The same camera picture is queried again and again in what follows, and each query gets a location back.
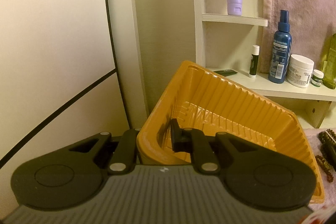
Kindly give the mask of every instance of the small green jar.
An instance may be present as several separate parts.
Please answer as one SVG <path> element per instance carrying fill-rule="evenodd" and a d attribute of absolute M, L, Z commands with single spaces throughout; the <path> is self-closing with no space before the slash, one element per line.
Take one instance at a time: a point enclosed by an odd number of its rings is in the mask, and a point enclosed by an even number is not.
<path fill-rule="evenodd" d="M 324 73 L 321 72 L 320 70 L 313 70 L 313 74 L 311 76 L 310 79 L 310 83 L 314 86 L 320 87 L 321 83 L 322 83 L 322 79 L 323 79 Z"/>

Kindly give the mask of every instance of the ribbed gray surface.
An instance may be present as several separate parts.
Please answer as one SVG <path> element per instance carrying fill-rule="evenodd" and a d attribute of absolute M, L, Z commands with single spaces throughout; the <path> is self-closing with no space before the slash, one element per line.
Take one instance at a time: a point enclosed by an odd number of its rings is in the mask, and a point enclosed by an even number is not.
<path fill-rule="evenodd" d="M 128 175 L 110 177 L 82 205 L 58 212 L 20 206 L 4 223 L 297 224 L 309 213 L 307 208 L 283 213 L 250 208 L 231 197 L 217 177 L 198 174 L 191 165 L 137 165 Z"/>

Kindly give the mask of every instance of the black seam line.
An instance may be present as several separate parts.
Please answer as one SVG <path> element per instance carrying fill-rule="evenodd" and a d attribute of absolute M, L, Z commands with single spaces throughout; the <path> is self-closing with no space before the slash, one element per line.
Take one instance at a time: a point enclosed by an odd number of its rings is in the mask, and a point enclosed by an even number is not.
<path fill-rule="evenodd" d="M 90 90 L 98 86 L 101 82 L 109 78 L 111 75 L 116 73 L 116 69 L 111 70 L 101 78 L 99 78 L 96 82 L 89 85 L 87 88 L 83 89 L 80 93 L 75 95 L 69 101 L 67 101 L 64 105 L 58 108 L 55 112 L 49 115 L 44 121 L 42 121 L 38 126 L 36 126 L 31 132 L 29 132 L 26 136 L 23 137 L 1 160 L 0 160 L 0 169 L 18 152 L 26 143 L 28 143 L 37 133 L 39 133 L 43 128 L 45 128 L 53 119 L 55 119 L 58 115 L 60 115 L 63 111 L 65 111 L 68 107 L 82 98 L 85 94 L 87 94 Z"/>
<path fill-rule="evenodd" d="M 118 78 L 119 89 L 120 89 L 120 93 L 121 93 L 121 99 L 123 101 L 128 126 L 129 126 L 129 128 L 132 128 L 131 119 L 129 117 L 129 112 L 128 112 L 128 109 L 127 109 L 127 106 L 126 106 L 126 101 L 125 101 L 125 95 L 124 95 L 124 92 L 123 92 L 123 89 L 122 89 L 122 84 L 121 84 L 121 80 L 120 80 L 120 76 L 119 76 L 117 57 L 116 57 L 116 53 L 115 53 L 115 49 L 114 49 L 113 34 L 112 34 L 111 19 L 110 19 L 110 10 L 109 10 L 109 0 L 105 0 L 105 6 L 106 6 L 107 22 L 108 22 L 109 31 L 110 31 L 110 40 L 111 40 L 111 47 L 112 47 L 112 53 L 113 53 L 113 60 L 114 60 L 115 68 L 117 70 L 117 78 Z"/>

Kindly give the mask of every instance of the purple cap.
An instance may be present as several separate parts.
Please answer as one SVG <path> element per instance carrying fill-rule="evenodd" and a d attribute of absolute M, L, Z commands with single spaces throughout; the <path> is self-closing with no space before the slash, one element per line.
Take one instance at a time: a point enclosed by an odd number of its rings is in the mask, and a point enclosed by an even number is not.
<path fill-rule="evenodd" d="M 228 3 L 227 4 L 227 14 L 234 16 L 242 15 L 242 5 L 238 3 Z"/>

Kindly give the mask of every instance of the barcode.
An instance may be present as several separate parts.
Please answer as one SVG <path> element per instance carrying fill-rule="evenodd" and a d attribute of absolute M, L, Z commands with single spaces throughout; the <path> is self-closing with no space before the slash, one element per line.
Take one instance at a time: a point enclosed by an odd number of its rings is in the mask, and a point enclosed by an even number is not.
<path fill-rule="evenodd" d="M 276 79 L 281 79 L 283 72 L 284 72 L 284 65 L 278 64 L 277 71 L 275 73 L 275 78 Z"/>

